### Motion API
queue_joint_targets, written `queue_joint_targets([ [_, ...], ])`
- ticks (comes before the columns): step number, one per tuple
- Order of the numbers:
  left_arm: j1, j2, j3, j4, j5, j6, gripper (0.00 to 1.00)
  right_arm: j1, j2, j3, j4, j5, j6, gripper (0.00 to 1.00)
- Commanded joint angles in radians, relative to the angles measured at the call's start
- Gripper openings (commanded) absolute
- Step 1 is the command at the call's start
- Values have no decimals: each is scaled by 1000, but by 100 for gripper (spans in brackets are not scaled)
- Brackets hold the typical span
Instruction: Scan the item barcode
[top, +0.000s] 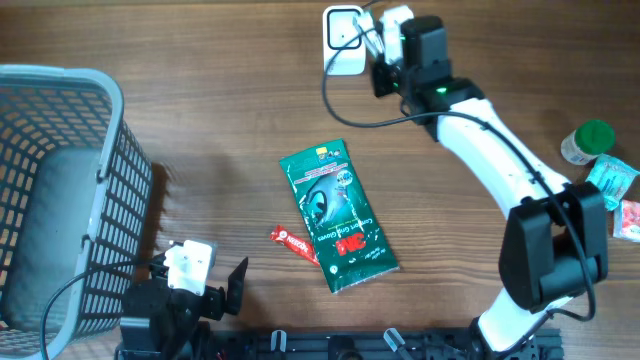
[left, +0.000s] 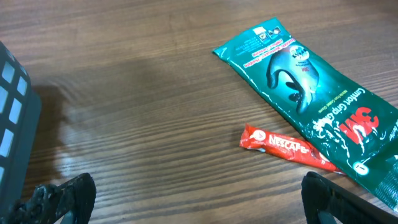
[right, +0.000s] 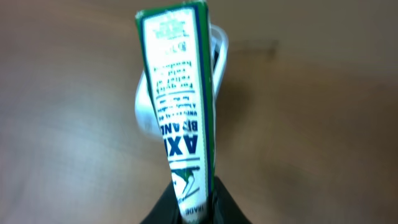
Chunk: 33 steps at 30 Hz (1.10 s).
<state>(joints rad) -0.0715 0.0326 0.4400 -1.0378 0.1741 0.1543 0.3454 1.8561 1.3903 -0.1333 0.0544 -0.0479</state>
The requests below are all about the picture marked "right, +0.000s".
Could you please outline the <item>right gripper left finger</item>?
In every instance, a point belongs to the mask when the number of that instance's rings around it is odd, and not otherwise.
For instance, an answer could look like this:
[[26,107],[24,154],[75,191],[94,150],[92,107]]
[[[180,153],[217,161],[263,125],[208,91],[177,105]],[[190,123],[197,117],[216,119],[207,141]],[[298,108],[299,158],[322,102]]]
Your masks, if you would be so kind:
[[181,214],[175,198],[172,182],[165,188],[149,214],[141,224],[181,224]]

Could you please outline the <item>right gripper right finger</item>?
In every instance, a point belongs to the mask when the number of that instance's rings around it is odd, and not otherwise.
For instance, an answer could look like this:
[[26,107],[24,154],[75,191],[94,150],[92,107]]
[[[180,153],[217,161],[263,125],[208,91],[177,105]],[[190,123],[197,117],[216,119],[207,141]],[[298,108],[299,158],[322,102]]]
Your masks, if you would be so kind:
[[219,177],[214,179],[212,224],[251,224]]

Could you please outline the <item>small green white box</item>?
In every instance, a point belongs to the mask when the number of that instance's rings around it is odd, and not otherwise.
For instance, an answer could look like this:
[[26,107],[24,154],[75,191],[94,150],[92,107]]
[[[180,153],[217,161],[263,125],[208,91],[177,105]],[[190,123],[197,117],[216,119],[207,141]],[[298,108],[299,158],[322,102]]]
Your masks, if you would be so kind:
[[182,222],[203,223],[211,215],[215,171],[208,5],[189,1],[142,10],[136,27]]

